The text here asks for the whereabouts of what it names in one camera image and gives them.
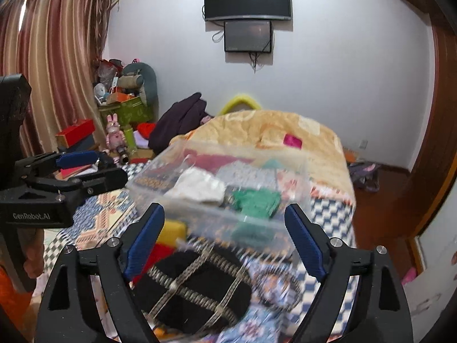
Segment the black chain-pattern pouch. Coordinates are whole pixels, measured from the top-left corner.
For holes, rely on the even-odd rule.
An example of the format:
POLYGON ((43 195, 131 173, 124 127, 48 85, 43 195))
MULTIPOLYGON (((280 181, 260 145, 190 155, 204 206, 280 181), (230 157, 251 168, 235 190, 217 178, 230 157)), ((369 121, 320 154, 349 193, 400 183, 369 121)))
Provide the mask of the black chain-pattern pouch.
POLYGON ((216 245, 175 252, 133 286, 146 318, 182 334, 219 333, 238 324, 252 297, 252 280, 234 252, 216 245))

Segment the yellow green sponge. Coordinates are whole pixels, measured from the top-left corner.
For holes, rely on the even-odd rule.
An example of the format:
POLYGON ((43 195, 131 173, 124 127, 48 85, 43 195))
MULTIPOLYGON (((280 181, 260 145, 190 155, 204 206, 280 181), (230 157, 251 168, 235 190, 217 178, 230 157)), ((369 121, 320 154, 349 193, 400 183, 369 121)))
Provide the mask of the yellow green sponge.
POLYGON ((177 243, 187 238, 187 225, 184 222, 166 219, 157 238, 157 244, 176 248, 177 243))

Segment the white drawstring pouch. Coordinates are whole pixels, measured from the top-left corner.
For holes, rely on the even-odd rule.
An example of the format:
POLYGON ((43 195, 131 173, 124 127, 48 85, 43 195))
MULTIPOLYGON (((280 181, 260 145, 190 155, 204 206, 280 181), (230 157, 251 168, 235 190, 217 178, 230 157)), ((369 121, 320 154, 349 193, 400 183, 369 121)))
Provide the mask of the white drawstring pouch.
POLYGON ((190 167, 177 179, 164 196, 195 203, 220 205, 223 203, 226 184, 205 169, 190 167))

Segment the green knitted cloth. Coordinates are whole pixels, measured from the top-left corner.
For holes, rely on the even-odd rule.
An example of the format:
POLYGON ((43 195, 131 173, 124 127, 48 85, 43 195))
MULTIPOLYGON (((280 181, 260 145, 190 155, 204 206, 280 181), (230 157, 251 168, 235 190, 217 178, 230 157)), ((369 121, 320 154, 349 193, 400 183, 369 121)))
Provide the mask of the green knitted cloth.
POLYGON ((241 214, 253 218, 272 218, 280 202, 280 193, 266 188, 236 190, 232 194, 232 207, 241 214))

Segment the pink bunny toy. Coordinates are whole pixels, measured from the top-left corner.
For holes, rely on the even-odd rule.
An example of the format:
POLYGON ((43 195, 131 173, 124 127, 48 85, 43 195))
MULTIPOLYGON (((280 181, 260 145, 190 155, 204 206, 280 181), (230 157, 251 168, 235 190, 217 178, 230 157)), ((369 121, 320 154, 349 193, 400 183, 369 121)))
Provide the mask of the pink bunny toy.
POLYGON ((125 135, 122 132, 116 113, 107 115, 106 145, 111 152, 122 155, 126 151, 125 135))

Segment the green tube bottle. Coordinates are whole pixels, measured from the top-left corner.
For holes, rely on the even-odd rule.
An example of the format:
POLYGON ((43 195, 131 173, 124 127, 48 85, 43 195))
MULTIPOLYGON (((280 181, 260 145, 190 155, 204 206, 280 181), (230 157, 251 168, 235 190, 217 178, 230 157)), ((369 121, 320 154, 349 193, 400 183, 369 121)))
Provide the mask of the green tube bottle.
POLYGON ((127 145, 127 150, 129 151, 129 156, 132 157, 137 151, 133 127, 131 127, 131 125, 125 126, 123 128, 123 133, 125 136, 125 144, 127 145))

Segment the green cardboard box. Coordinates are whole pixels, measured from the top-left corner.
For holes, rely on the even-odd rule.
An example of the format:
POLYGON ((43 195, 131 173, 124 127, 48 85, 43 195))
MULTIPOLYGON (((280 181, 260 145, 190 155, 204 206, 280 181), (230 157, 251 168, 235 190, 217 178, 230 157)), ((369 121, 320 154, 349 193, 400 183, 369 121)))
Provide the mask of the green cardboard box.
POLYGON ((102 105, 98 108, 103 126, 107 125, 108 115, 116 114, 120 126, 131 122, 141 123, 154 119, 153 108, 145 105, 140 97, 134 97, 124 102, 102 105))

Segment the purple bag on floor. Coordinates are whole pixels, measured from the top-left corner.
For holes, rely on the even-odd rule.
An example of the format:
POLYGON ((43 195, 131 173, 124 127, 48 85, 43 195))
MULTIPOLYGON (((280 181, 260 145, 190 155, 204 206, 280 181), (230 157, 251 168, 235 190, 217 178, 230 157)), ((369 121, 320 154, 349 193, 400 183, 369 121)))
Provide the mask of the purple bag on floor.
POLYGON ((380 164, 372 162, 355 162, 348 165, 351 182, 355 188, 376 193, 380 189, 380 164))

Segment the grey green plush toy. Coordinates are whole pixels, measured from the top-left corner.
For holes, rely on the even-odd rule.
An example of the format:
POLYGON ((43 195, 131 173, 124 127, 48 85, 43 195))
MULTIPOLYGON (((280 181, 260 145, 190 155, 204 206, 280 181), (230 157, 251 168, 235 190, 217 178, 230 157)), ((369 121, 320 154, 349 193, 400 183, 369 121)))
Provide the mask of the grey green plush toy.
POLYGON ((146 106, 153 106, 158 97, 157 76, 147 63, 127 64, 118 78, 117 86, 127 92, 137 94, 146 106))

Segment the yellow fleece blanket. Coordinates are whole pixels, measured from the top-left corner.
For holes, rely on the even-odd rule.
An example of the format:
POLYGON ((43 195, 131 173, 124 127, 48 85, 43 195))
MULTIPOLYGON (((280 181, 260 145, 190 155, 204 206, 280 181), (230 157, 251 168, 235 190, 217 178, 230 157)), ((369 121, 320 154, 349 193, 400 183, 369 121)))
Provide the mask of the yellow fleece blanket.
POLYGON ((330 128, 302 115, 272 110, 236 111, 219 115, 171 143, 193 142, 279 150, 297 163, 302 158, 311 182, 311 196, 356 206, 340 138, 330 128))

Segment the striped brown curtain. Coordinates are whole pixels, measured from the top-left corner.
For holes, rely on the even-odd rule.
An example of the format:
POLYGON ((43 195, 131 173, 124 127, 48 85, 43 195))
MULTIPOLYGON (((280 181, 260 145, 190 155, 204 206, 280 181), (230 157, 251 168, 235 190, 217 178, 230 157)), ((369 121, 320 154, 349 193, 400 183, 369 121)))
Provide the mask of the striped brown curtain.
POLYGON ((94 83, 112 0, 6 0, 1 4, 1 74, 22 73, 32 93, 20 146, 26 156, 57 149, 58 132, 82 119, 104 143, 94 83))

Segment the clear plastic storage bin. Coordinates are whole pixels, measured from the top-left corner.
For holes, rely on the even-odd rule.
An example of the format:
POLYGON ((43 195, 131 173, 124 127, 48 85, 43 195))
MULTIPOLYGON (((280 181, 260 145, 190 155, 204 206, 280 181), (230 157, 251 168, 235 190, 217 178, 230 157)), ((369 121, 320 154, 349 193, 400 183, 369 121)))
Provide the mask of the clear plastic storage bin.
POLYGON ((284 225, 286 207, 300 204, 310 211, 306 159, 291 148, 179 140, 127 188, 140 214, 156 202, 192 236, 275 256, 294 251, 284 225))

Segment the yellow curved pillow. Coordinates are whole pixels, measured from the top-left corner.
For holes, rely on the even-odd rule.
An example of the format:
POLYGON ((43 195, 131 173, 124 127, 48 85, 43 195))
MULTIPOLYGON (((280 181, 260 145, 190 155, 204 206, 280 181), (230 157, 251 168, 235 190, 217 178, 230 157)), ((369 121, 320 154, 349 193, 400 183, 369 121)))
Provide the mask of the yellow curved pillow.
POLYGON ((239 110, 261 110, 262 106, 253 97, 247 94, 238 94, 232 97, 219 111, 218 115, 226 115, 239 110))

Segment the wall power outlet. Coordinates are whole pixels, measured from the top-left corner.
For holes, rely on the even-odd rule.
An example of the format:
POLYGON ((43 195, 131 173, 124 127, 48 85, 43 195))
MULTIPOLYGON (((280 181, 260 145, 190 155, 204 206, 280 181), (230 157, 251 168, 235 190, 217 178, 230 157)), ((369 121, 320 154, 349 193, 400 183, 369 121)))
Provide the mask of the wall power outlet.
POLYGON ((367 144, 368 144, 368 141, 367 141, 366 139, 363 139, 363 140, 359 143, 359 148, 360 148, 360 149, 366 149, 367 144))

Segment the small wall monitor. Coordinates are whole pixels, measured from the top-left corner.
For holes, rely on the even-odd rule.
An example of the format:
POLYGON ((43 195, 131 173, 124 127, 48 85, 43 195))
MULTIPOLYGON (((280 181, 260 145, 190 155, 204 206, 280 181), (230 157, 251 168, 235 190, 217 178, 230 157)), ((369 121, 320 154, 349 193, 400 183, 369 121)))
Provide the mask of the small wall monitor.
POLYGON ((232 20, 224 26, 227 53, 270 53, 273 26, 267 20, 232 20))

